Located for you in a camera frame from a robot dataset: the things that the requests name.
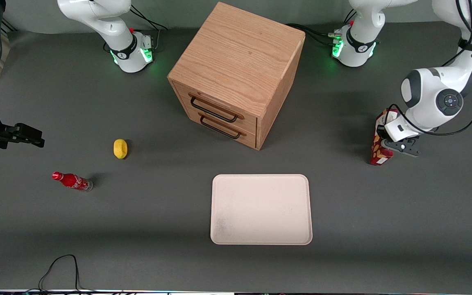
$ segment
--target white tray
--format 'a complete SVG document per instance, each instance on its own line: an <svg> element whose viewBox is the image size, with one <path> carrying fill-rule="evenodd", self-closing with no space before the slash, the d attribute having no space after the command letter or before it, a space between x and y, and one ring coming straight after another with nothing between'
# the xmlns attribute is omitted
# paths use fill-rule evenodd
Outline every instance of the white tray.
<svg viewBox="0 0 472 295"><path fill-rule="evenodd" d="M307 177L216 176L210 238L219 245L307 245L313 239Z"/></svg>

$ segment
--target gray table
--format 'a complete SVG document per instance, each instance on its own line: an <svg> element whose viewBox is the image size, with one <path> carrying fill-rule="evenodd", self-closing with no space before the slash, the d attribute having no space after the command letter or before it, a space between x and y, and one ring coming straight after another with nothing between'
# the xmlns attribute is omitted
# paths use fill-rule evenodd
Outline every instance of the gray table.
<svg viewBox="0 0 472 295"><path fill-rule="evenodd" d="M472 127L423 136L418 159L367 164L374 118L404 105L399 84L411 69L453 55L456 28L388 24L357 69L307 39L259 152L182 110L166 75L194 34L162 32L155 63L135 74L113 64L98 34L11 35L0 117L41 129L46 144L0 150L0 288L33 288L54 258L72 253L94 289L472 293ZM442 130L471 116L472 94ZM117 138L131 144L124 161L112 153ZM50 179L55 170L96 188L65 189ZM211 181L220 173L305 174L312 243L212 243ZM45 286L72 288L72 261L60 261Z"/></svg>

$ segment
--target drawer handle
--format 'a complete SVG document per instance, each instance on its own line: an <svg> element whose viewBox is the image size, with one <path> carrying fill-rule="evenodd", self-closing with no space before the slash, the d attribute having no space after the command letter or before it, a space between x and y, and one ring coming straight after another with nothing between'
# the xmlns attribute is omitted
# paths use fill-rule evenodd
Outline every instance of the drawer handle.
<svg viewBox="0 0 472 295"><path fill-rule="evenodd" d="M229 118L225 118L224 116L220 116L219 114L216 114L214 112L211 112L210 110L207 110L206 108L203 108L197 104L194 103L194 101L196 100L196 97L192 96L191 98L191 105L193 105L193 107L197 108L198 110L202 110L204 112L206 112L207 114L210 114L212 116L215 116L216 118L220 119L220 120L223 120L227 123L234 123L234 121L236 121L236 119L238 119L238 115L234 115L234 118L232 119L229 119Z"/></svg>
<svg viewBox="0 0 472 295"><path fill-rule="evenodd" d="M227 136L228 138L238 139L238 138L241 136L241 132L238 132L238 134L236 134L235 136L231 136L229 133L226 133L225 131L222 131L222 130L220 130L220 129L218 129L218 128L212 126L212 125L208 125L207 123L205 123L205 122L203 121L203 119L205 119L204 116L202 116L202 117L200 118L200 123L201 123L203 126L209 128L209 129L211 129L211 130L220 132L221 134L223 134L224 136Z"/></svg>

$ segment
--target wooden cabinet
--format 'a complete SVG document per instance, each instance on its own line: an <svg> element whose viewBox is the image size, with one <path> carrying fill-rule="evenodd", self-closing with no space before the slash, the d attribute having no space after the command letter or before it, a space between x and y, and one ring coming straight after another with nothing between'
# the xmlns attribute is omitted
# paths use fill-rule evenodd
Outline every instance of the wooden cabinet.
<svg viewBox="0 0 472 295"><path fill-rule="evenodd" d="M218 2L167 78L191 120L259 150L304 40L300 30Z"/></svg>

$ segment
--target coca-cola bottle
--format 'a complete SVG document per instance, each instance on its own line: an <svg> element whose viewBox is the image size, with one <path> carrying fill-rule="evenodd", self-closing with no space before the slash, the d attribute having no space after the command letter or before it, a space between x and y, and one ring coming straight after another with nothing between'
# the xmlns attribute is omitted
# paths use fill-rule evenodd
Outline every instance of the coca-cola bottle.
<svg viewBox="0 0 472 295"><path fill-rule="evenodd" d="M88 192L92 189L92 181L72 173L63 174L61 172L54 172L52 174L52 179L63 183L66 187L77 189L82 192Z"/></svg>

